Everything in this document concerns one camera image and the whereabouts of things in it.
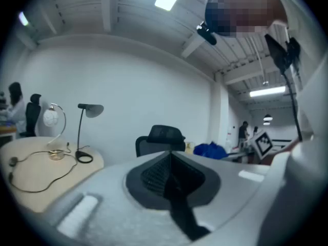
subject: chair backrest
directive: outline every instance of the chair backrest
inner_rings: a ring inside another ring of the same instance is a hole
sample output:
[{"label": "chair backrest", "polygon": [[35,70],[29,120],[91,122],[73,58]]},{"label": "chair backrest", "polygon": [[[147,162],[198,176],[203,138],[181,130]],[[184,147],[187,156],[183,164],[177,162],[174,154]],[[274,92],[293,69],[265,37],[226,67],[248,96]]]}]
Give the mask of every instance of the chair backrest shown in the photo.
[{"label": "chair backrest", "polygon": [[154,125],[149,136],[139,137],[135,142],[137,157],[160,151],[185,151],[185,137],[177,128]]},{"label": "chair backrest", "polygon": [[37,119],[39,118],[41,107],[39,105],[39,99],[41,95],[33,94],[31,96],[31,102],[26,106],[26,132],[34,133]]}]

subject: white pillar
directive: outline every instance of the white pillar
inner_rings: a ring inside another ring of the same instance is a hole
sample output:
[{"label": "white pillar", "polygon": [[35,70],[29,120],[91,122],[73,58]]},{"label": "white pillar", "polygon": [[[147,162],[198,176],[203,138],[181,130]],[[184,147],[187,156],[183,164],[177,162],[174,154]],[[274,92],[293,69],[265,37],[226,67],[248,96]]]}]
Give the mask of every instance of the white pillar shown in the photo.
[{"label": "white pillar", "polygon": [[208,143],[226,147],[229,124],[229,95],[221,74],[216,74],[211,87],[211,110]]}]

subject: grey surface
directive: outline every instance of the grey surface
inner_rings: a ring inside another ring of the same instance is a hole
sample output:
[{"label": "grey surface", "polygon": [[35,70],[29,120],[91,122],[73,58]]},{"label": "grey surface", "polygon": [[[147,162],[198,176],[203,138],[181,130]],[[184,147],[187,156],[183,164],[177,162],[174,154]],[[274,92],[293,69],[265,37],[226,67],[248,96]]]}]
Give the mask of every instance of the grey surface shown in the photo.
[{"label": "grey surface", "polygon": [[[139,157],[128,163],[99,171],[68,192],[44,213],[51,225],[56,225],[62,212],[72,207],[72,202],[82,193],[98,194],[102,201],[91,216],[79,240],[88,245],[185,245],[189,239],[172,221],[168,211],[143,209],[125,189],[128,171],[162,152]],[[247,170],[265,175],[269,169],[262,165],[243,165],[190,155],[196,161],[216,171],[221,178],[221,188],[212,202],[194,208],[199,225],[211,231],[219,228],[239,212],[252,198],[260,183],[240,178],[238,172]]]}]

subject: desk lamp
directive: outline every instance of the desk lamp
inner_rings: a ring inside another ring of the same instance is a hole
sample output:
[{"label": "desk lamp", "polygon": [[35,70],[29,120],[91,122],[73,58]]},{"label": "desk lamp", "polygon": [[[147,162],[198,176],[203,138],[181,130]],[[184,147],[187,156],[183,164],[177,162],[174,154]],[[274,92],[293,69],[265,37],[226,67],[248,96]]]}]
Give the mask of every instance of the desk lamp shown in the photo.
[{"label": "desk lamp", "polygon": [[[81,112],[80,124],[78,126],[77,150],[75,152],[75,157],[81,163],[90,163],[91,161],[93,161],[93,156],[91,156],[90,154],[88,154],[86,152],[83,152],[83,151],[79,150],[80,129],[81,129],[83,111],[85,109],[86,110],[86,116],[89,117],[89,118],[92,118],[92,117],[97,117],[100,114],[102,114],[102,112],[104,111],[104,107],[102,105],[90,105],[90,104],[78,104],[77,107],[79,109],[82,109],[82,112]],[[84,161],[84,160],[80,160],[81,157],[89,157],[91,159],[88,160],[88,161]]]},{"label": "desk lamp", "polygon": [[[58,113],[57,111],[54,109],[53,106],[57,106],[61,109],[61,111],[63,112],[64,114],[64,128],[63,130],[51,141],[49,141],[47,143],[47,146],[49,146],[51,143],[53,143],[56,139],[58,139],[64,132],[65,130],[65,127],[66,127],[66,114],[65,112],[63,111],[63,109],[55,104],[55,103],[50,103],[50,107],[44,112],[43,114],[43,123],[47,126],[47,127],[54,127],[55,125],[57,125],[58,123]],[[64,157],[64,153],[62,151],[59,151],[59,150],[51,150],[49,151],[49,157],[50,159],[52,160],[60,160],[60,159],[63,159]]]}]

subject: ceiling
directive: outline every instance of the ceiling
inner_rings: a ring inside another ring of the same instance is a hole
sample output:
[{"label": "ceiling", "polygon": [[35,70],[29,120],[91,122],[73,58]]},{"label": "ceiling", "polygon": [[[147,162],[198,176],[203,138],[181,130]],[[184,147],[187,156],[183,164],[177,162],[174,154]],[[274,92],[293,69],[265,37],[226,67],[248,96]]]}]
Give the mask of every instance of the ceiling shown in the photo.
[{"label": "ceiling", "polygon": [[[249,110],[291,106],[288,92],[250,99],[249,92],[263,88],[264,81],[250,38],[216,36],[217,44],[211,46],[195,33],[203,21],[205,0],[177,0],[169,12],[155,7],[155,1],[34,0],[25,10],[31,23],[25,32],[34,41],[75,33],[110,33],[138,40],[184,59],[211,78],[222,75],[229,92]],[[284,44],[281,26],[272,25],[269,34]],[[267,87],[285,85],[264,37],[252,38],[262,59]]]}]

